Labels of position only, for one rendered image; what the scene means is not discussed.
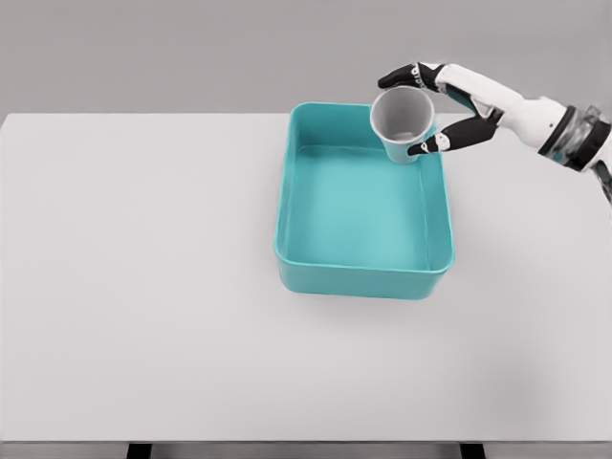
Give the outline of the teal rectangular basket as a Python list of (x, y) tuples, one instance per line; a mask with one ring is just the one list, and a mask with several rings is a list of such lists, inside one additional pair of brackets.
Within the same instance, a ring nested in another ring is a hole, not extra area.
[(290, 291), (419, 300), (455, 250), (441, 155), (391, 162), (366, 104), (289, 116), (273, 249)]

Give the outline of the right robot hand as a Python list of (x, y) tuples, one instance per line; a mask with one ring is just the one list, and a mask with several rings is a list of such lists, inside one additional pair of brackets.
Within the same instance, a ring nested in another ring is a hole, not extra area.
[(524, 98), (516, 91), (458, 64), (414, 62), (378, 80), (384, 90), (399, 86), (444, 94), (473, 113), (407, 149), (409, 156), (445, 152), (492, 139), (503, 116)]

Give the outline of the teal paper cup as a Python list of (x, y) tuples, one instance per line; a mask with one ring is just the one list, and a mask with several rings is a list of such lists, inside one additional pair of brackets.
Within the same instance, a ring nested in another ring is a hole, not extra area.
[(417, 156), (408, 149), (437, 130), (434, 105), (421, 89), (399, 86), (379, 94), (371, 105), (370, 125), (395, 164), (410, 164)]

